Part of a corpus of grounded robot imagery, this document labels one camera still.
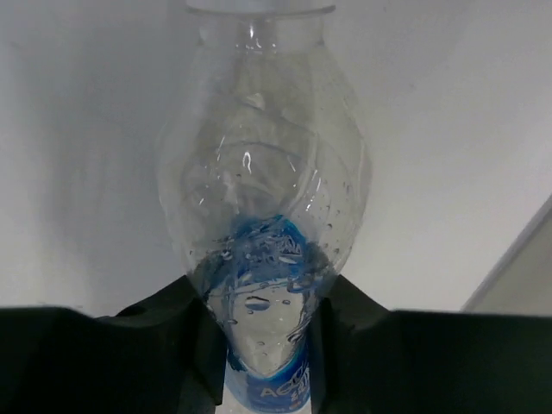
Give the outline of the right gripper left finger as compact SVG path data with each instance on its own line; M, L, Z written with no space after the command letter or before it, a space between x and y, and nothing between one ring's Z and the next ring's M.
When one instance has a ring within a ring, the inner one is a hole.
M4 413L212 413L226 341L187 278L113 317L1 311Z

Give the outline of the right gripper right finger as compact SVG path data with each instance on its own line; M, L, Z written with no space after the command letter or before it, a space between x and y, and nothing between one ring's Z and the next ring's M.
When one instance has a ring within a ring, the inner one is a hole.
M388 310L343 277L309 328L315 413L548 413L548 317Z

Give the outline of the clear bottle blue label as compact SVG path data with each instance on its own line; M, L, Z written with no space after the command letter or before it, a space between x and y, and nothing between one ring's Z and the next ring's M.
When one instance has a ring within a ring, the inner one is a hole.
M222 328L225 382L252 413L303 413L307 326L347 261L370 160L323 39L330 1L190 1L198 44L160 133L160 204Z

